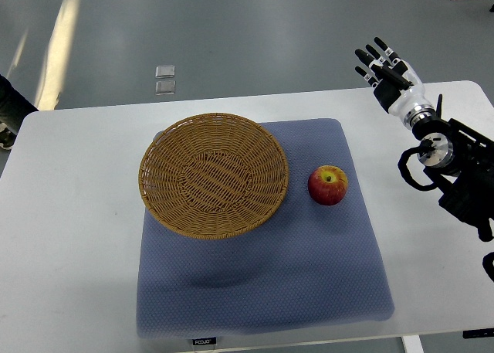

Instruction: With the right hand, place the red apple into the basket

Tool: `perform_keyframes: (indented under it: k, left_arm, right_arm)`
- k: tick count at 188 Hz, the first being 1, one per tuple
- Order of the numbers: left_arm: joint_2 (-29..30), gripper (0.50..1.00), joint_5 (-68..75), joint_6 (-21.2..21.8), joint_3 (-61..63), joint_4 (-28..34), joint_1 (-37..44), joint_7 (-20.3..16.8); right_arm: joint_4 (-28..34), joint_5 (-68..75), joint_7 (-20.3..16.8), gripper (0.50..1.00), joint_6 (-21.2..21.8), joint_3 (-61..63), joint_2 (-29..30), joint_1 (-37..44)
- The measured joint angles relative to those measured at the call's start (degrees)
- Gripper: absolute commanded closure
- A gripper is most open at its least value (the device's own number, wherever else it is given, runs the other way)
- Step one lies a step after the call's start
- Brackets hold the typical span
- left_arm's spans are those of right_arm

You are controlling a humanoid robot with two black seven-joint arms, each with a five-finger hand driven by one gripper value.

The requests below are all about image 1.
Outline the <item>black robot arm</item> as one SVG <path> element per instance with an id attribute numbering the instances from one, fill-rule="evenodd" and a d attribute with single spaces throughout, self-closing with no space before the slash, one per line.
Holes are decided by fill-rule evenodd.
<path id="1" fill-rule="evenodd" d="M 420 144 L 408 151 L 424 165 L 431 184 L 408 177 L 419 191 L 439 189 L 438 204 L 459 221 L 477 228 L 478 237 L 493 240 L 493 141 L 463 123 L 433 117 L 412 128 Z"/>

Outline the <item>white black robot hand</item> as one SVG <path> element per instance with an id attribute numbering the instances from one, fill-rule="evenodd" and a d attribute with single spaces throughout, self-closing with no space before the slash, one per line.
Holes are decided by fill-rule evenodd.
<path id="1" fill-rule="evenodd" d="M 410 129 L 421 115 L 433 110 L 425 99 L 425 87 L 412 66 L 382 39 L 376 37 L 374 43 L 355 50 L 362 63 L 355 70 L 371 86 L 384 111 Z"/>

